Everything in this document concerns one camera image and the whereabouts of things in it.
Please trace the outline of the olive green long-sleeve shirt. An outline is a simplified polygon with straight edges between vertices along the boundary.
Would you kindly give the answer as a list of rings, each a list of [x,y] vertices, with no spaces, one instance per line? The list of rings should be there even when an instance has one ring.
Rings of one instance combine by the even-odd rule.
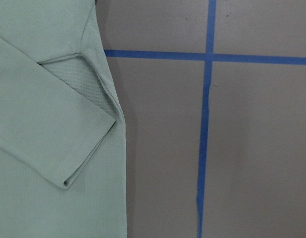
[[[125,238],[125,119],[93,0],[0,0],[0,238]]]

